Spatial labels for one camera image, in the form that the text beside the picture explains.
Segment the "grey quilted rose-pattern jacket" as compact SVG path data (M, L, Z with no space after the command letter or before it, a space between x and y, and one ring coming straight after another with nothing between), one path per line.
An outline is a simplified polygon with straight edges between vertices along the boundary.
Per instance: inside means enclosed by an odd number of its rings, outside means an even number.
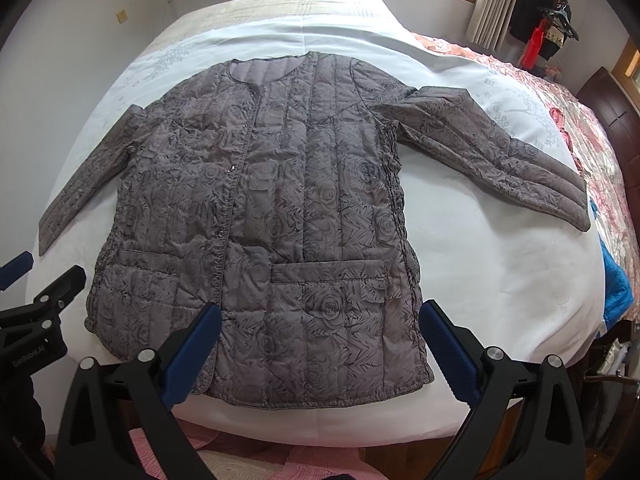
M216 304L193 393L276 410L390 400L433 379L399 143L590 227L585 181L469 92L309 52L220 63L130 106L42 215L39 248L117 179L85 320L113 356L158 348Z

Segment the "coat rack with clothes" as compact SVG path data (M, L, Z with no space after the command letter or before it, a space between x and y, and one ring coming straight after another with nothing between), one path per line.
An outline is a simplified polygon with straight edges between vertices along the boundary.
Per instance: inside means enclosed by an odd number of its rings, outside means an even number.
M537 58L550 61L568 40L579 40L568 0L515 0L508 34L528 50L538 47Z

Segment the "white embroidered bed sheet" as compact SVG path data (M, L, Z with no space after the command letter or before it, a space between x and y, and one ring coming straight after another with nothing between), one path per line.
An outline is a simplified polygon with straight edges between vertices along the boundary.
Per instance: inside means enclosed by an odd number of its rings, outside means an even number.
M232 0L166 28L107 90L55 180L62 188L132 104L238 58L308 51L360 58L411 87L465 88L510 136L570 165L572 155L529 86L493 68L423 47L383 0ZM499 200L454 170L401 148L408 239L421 289L450 320L511 358L579 359L603 318L604 271L596 230ZM333 410L262 411L192 396L176 408L194 424L256 440L330 448L448 437L468 409L436 377L399 398Z

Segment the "blue cloth at bedside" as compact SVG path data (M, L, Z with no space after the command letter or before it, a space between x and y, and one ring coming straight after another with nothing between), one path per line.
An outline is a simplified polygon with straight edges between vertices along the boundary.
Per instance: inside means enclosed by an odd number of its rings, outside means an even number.
M634 305L634 291L625 269L625 241L615 230L605 224L605 216L600 214L596 201L590 206L593 219L597 221L600 246L604 265L604 307L603 323L607 332L620 321Z

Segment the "pink checked cloth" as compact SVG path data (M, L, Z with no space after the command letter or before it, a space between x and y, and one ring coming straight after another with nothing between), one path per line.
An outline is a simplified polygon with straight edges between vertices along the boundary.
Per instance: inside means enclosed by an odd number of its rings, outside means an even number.
M253 440L182 420L179 427L218 479L377 479L356 448L315 448Z

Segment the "pink floral quilt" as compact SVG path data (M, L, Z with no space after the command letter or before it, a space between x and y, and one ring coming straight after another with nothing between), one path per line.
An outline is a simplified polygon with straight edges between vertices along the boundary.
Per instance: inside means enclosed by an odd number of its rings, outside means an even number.
M490 55L429 36L414 36L432 52L467 58L489 67L532 90L559 128L580 174L586 180L590 197L596 205L597 229L612 259L627 275L634 301L625 310L606 311L610 324L623 318L639 319L639 245L634 230L624 178L612 144L590 108L578 101L567 89L540 79L510 63Z

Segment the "red hanging bag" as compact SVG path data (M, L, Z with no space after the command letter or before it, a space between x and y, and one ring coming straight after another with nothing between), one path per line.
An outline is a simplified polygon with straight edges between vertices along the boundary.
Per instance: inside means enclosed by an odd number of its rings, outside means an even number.
M543 18L539 24L534 28L532 36L530 36L528 43L526 44L525 51L523 52L520 67L522 70L531 70L538 58L539 51L544 43L544 36L546 36L547 20Z

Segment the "beige striped curtain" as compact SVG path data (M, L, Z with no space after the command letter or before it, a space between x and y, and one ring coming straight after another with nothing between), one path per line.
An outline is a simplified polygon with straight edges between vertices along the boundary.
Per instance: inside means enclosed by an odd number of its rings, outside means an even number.
M516 0L475 0L465 32L470 44L496 52L502 45Z

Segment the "yellow wall socket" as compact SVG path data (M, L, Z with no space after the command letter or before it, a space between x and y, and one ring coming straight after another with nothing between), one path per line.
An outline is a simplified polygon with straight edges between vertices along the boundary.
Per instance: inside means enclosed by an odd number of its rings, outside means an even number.
M125 23L128 20L128 15L125 10L120 10L116 13L116 18L119 24Z

